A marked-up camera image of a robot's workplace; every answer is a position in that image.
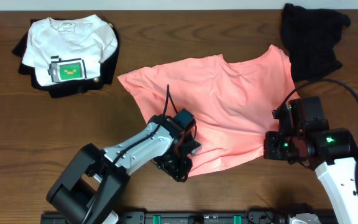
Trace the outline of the pink t-shirt with brown print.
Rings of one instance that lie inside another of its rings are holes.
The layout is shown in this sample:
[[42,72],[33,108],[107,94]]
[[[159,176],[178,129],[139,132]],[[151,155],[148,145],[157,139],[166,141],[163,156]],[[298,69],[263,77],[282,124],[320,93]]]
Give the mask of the pink t-shirt with brown print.
[[263,154],[265,133],[278,130],[272,111],[286,96],[296,98],[291,63],[282,49],[244,62],[223,55],[187,58],[142,67],[119,76],[145,120],[188,110],[196,120],[201,149],[190,175],[219,172]]

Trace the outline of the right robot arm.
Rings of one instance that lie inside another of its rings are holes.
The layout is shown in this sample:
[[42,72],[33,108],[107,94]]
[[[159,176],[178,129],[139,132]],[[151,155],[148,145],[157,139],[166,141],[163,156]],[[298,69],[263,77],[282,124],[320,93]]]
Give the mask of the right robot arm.
[[338,223],[358,223],[358,145],[351,132],[329,127],[318,97],[291,100],[272,116],[279,128],[265,134],[264,159],[314,171]]

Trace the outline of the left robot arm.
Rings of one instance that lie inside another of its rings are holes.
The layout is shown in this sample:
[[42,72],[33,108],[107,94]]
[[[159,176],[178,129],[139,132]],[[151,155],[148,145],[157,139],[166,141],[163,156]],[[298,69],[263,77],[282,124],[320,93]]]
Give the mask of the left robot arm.
[[181,110],[174,117],[154,115],[146,128],[115,146],[83,146],[48,191],[47,201],[67,223],[117,223],[114,205],[131,174],[151,161],[177,182],[192,168],[189,154],[201,144],[191,130],[194,116]]

